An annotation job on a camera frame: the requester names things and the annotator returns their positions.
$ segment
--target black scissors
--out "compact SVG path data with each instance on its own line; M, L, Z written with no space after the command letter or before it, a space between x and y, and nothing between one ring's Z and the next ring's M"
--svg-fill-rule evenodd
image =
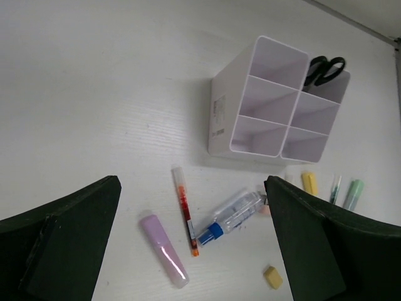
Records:
M311 60L303 91L308 92L312 86L321 86L334 80L345 69L345 65L345 59L340 56L331 61L325 56L314 58Z

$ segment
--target white label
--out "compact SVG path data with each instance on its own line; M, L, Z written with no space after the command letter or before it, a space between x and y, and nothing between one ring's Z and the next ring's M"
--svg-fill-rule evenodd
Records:
M189 236L192 240L194 240L195 231L194 231L194 226L192 225L192 221L187 221L187 224L188 224Z
M226 119L226 95L213 102L213 132L212 138L224 134L224 121Z

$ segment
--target desk organizer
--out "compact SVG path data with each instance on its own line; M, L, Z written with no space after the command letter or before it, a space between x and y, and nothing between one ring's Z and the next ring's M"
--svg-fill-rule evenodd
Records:
M216 75L209 153L282 165L318 162L350 74L302 92L310 60L260 36Z

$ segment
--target red pen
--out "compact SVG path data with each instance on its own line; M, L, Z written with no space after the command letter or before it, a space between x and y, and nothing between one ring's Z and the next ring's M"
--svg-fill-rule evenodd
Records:
M177 188L178 197L180 200L180 205L182 212L184 214L185 223L187 225L187 231L190 238L190 247L192 250L192 255L194 257L199 256L199 250L196 243L194 227L192 225L192 220L189 214L188 202L187 202L187 188L185 186L184 173L182 172L182 168L179 166L174 166L172 169L173 178L175 182L175 186Z

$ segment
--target purple marker cap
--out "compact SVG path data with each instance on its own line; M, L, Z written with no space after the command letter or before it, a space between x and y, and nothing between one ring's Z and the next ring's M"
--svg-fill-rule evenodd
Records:
M140 225L172 283L178 288L186 286L189 282L188 274L157 216L152 214L142 218Z

